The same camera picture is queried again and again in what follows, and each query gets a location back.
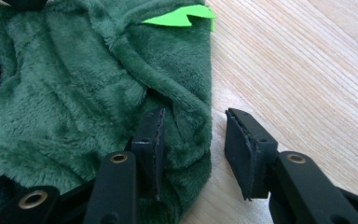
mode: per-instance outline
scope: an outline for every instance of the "metal rivet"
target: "metal rivet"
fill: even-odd
[[[289,160],[291,162],[294,162],[294,163],[299,163],[299,164],[307,162],[307,160],[305,160],[304,157],[302,157],[300,155],[297,155],[297,154],[289,154],[289,155],[287,155],[287,160]]]
[[[117,154],[110,158],[110,161],[113,163],[122,163],[126,161],[128,156],[126,154]]]
[[[44,190],[35,190],[21,198],[19,207],[22,209],[31,209],[37,207],[48,198]]]

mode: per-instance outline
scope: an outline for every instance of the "light wood surface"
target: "light wood surface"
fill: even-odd
[[[272,223],[268,200],[245,202],[224,157],[229,107],[358,194],[358,0],[207,3],[217,16],[213,170],[182,223]]]

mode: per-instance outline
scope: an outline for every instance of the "neon green felt spike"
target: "neon green felt spike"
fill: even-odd
[[[191,22],[187,16],[201,17],[205,19],[211,19],[211,30],[214,30],[213,19],[216,18],[211,9],[203,5],[195,5],[188,7],[179,7],[178,9],[166,13],[161,16],[150,18],[143,21],[143,23],[163,25],[163,26],[178,26],[187,27],[191,26]]]

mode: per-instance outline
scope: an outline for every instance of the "wood grain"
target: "wood grain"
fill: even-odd
[[[268,200],[245,202],[224,157],[225,110],[257,118],[280,151],[312,157],[358,194],[358,1],[208,0],[213,171],[182,223],[272,223]]]

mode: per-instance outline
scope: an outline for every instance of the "dark green plush cloth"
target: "dark green plush cloth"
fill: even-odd
[[[141,24],[202,1],[55,1],[0,6],[0,175],[61,193],[123,150],[146,111],[165,107],[161,202],[142,223],[177,223],[211,171],[210,21]]]

